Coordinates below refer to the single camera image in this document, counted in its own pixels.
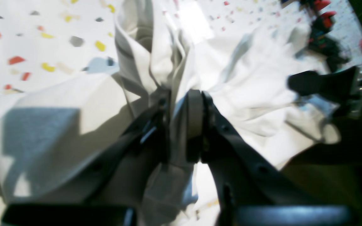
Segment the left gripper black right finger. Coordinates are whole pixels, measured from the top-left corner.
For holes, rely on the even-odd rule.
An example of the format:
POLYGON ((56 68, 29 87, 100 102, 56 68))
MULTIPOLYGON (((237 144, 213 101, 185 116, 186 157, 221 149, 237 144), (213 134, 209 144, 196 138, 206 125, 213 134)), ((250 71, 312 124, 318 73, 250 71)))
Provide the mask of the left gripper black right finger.
POLYGON ((210 168, 220 203, 217 226, 354 225, 350 207, 313 198, 250 147, 207 92, 187 92, 186 114, 186 159, 210 168))

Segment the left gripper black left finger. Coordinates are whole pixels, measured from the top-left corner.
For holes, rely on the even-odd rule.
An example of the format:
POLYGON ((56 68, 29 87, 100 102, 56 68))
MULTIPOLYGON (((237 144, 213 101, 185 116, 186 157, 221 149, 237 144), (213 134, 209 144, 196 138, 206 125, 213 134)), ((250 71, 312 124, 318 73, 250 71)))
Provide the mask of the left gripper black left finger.
POLYGON ((152 172, 170 156, 171 92, 164 91, 119 139, 61 185, 9 204, 6 226, 139 226, 152 172))

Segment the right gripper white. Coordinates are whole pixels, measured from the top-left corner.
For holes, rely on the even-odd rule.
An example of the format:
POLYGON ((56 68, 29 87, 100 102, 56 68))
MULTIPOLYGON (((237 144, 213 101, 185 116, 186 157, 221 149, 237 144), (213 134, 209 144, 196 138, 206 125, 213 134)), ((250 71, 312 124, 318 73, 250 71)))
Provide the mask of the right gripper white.
POLYGON ((325 75, 297 73, 289 76, 287 86, 299 96, 320 96, 338 104, 328 121, 340 140, 303 151, 282 172, 319 199, 352 205, 362 226, 362 66, 325 75))

